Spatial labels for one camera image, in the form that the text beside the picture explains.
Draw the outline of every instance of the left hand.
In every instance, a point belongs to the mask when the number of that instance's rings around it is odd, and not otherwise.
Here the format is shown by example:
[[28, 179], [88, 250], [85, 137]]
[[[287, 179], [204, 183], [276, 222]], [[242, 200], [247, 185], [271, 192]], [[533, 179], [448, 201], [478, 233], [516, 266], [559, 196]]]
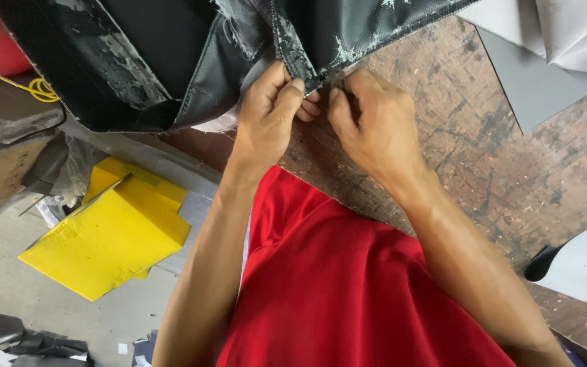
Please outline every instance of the left hand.
[[291, 137], [294, 116], [312, 121], [321, 113], [314, 91], [306, 99], [302, 79], [291, 79], [280, 60], [274, 62], [244, 95], [232, 161], [266, 172], [278, 163]]

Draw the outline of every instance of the wrist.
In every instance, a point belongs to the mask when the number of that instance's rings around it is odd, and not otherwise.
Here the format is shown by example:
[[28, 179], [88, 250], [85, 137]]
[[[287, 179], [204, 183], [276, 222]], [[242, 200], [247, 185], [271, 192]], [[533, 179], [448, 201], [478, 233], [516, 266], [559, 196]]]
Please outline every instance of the wrist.
[[271, 166], [273, 165], [267, 165], [251, 157], [233, 152], [228, 158], [223, 174], [224, 177], [232, 178], [238, 183], [257, 185]]
[[424, 164], [411, 172], [392, 174], [380, 184], [404, 210], [431, 205], [442, 189], [436, 172]]

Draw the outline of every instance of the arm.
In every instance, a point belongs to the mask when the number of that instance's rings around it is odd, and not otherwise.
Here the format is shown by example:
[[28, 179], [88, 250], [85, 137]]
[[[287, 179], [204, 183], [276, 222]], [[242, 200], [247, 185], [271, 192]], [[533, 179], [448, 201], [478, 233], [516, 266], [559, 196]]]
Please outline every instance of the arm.
[[[294, 114], [308, 120], [319, 112], [309, 105], [299, 110], [303, 90], [303, 81], [291, 80], [284, 65], [276, 62], [246, 93], [223, 179], [167, 304], [154, 367], [214, 363], [239, 292], [243, 243], [257, 185], [289, 145]], [[318, 94], [309, 98], [317, 101]]]
[[328, 118], [350, 157], [407, 213], [436, 285], [519, 366], [571, 366], [520, 279], [425, 166], [411, 96], [363, 69], [347, 86], [361, 115], [355, 122], [334, 89]]

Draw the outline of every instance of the fingernail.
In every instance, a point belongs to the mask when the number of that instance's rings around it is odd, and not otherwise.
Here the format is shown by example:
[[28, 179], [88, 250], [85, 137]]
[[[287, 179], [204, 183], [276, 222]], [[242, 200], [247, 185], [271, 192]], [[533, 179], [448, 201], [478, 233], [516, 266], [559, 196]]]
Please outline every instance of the fingernail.
[[338, 96], [338, 88], [334, 87], [330, 90], [330, 100], [334, 100]]
[[300, 78], [296, 78], [296, 79], [292, 80], [291, 85], [296, 87], [296, 89], [298, 89], [299, 91], [302, 91], [302, 92], [305, 91], [305, 82], [303, 82], [303, 80]]

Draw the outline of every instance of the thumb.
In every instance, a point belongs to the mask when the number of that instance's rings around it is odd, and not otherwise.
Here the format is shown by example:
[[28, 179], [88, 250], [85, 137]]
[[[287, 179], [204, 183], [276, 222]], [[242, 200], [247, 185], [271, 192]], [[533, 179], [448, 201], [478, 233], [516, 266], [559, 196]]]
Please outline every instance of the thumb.
[[269, 115], [290, 123], [303, 103], [303, 98], [305, 98], [305, 83], [302, 79], [293, 79], [280, 90], [273, 111]]
[[348, 97], [339, 88], [332, 88], [330, 92], [330, 109], [327, 112], [327, 119], [341, 141], [352, 139], [359, 132], [352, 118]]

